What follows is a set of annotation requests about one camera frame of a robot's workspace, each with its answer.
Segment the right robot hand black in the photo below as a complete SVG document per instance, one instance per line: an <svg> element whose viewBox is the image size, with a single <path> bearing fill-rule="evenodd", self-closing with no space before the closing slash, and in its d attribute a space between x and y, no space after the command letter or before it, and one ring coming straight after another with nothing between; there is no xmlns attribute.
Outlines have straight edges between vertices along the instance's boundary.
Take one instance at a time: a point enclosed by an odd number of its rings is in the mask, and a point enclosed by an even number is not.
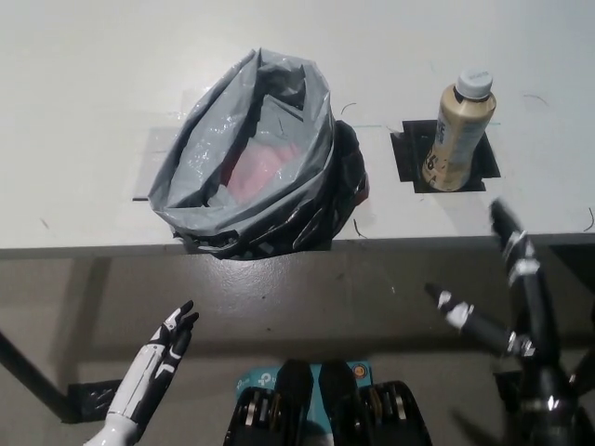
<svg viewBox="0 0 595 446"><path fill-rule="evenodd" d="M452 327L521 365L494 377L525 444L591 445L594 425L579 399L594 389L594 352L589 350L571 373L564 371L551 293L534 244L501 200L491 203L490 216L510 294L520 302L514 326L483 315L439 284L429 282L425 290Z"/></svg>

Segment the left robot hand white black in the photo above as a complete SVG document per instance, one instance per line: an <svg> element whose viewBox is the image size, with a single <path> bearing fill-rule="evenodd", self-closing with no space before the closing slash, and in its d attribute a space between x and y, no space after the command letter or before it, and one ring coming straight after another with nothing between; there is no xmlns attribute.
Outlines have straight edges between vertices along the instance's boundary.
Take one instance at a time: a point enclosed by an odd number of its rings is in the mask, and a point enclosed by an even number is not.
<svg viewBox="0 0 595 446"><path fill-rule="evenodd" d="M199 319L190 300L174 310L142 346L112 400L109 414L146 426L168 390Z"/></svg>

